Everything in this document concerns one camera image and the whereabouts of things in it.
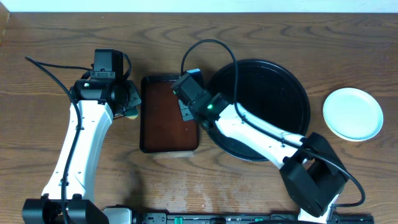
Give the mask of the yellow plate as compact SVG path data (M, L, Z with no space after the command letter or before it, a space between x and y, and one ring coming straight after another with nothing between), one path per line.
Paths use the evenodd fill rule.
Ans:
M346 139L342 134L340 134L337 130L335 130L332 125L329 124L329 122L327 120L325 120L325 124L328 127L328 129L335 134L336 136L338 136L341 139Z

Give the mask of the cardboard box corner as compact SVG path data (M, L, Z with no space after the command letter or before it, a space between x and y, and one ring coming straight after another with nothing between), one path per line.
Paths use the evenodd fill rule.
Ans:
M6 33L6 27L9 23L11 13L4 6L3 3L0 3L0 44L3 41L4 35Z

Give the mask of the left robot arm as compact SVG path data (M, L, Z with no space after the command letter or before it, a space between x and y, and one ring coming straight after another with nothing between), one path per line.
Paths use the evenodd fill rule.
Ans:
M141 103L133 81L77 80L74 102L55 170L39 199L27 199L25 223L133 223L131 208L94 204L95 175L105 135L117 115L136 117Z

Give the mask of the green yellow sponge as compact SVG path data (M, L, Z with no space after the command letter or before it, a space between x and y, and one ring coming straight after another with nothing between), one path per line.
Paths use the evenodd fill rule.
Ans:
M136 119L138 117L138 114L139 112L137 108L133 107L125 112L125 117L127 117L128 119Z

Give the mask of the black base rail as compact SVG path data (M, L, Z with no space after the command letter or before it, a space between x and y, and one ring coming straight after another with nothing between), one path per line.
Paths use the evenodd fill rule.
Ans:
M294 214L272 215L203 215L203 214L166 214L137 213L132 224L259 224L259 223L315 223L301 221ZM329 224L375 224L370 215L333 214L326 223Z

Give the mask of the round black tray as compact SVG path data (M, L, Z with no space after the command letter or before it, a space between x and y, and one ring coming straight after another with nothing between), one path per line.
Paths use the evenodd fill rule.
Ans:
M250 113L291 133L306 135L310 124L310 103L304 87L284 67L267 60L238 61L237 101ZM206 84L212 95L233 97L235 71L229 64ZM223 136L218 129L207 130L213 142L228 154L246 161L268 161L245 144Z

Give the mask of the rectangular brown water tray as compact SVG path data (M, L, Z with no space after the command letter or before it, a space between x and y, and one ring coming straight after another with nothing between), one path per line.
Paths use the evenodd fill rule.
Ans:
M184 121L171 86L177 75L148 76L141 80L140 150L144 153L194 151L198 126Z

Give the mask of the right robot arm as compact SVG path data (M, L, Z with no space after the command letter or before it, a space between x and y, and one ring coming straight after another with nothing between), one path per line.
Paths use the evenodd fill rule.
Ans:
M268 159L278 168L290 198L300 207L298 220L326 223L350 179L340 158L321 135L308 137L280 129L223 94L177 93L193 118L218 129Z

